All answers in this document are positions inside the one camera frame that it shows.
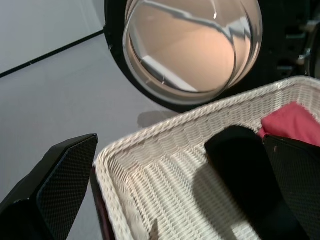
red cloth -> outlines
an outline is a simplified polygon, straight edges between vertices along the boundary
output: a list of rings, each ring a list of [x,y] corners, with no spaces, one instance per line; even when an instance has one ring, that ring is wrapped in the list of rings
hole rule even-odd
[[[276,135],[320,147],[320,124],[302,106],[292,102],[261,120],[258,135]]]

basket rim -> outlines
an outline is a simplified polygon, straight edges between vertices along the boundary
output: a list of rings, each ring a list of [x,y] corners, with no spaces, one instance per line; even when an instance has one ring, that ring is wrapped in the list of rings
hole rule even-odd
[[[134,239],[121,207],[120,199],[115,191],[114,182],[110,176],[109,163],[117,154],[126,151],[133,146],[139,145],[147,139],[154,138],[166,131],[172,130],[173,128],[191,121],[195,121],[199,118],[212,114],[213,112],[218,112],[236,104],[241,104],[296,85],[309,86],[320,91],[320,81],[315,78],[308,76],[290,77],[180,114],[154,126],[133,133],[105,147],[94,161],[94,166],[96,169],[97,181],[101,188],[102,197],[106,205],[107,214],[112,225],[115,238],[119,240]]]

wicker basket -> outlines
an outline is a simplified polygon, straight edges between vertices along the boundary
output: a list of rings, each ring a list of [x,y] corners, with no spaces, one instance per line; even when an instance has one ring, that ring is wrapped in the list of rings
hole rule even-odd
[[[320,82],[293,77],[181,114],[106,147],[95,166],[115,237],[259,239],[212,168],[204,143],[230,125],[257,131],[290,102],[318,120]]]

black cloth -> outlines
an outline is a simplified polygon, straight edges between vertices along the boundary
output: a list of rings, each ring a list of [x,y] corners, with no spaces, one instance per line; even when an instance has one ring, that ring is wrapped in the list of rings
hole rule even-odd
[[[282,196],[260,137],[231,126],[212,137],[205,149],[262,240],[309,239]]]

white wall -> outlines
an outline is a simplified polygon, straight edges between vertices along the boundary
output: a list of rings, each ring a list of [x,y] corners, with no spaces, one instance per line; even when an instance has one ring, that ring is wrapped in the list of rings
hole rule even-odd
[[[104,0],[1,0],[0,73],[103,29]]]

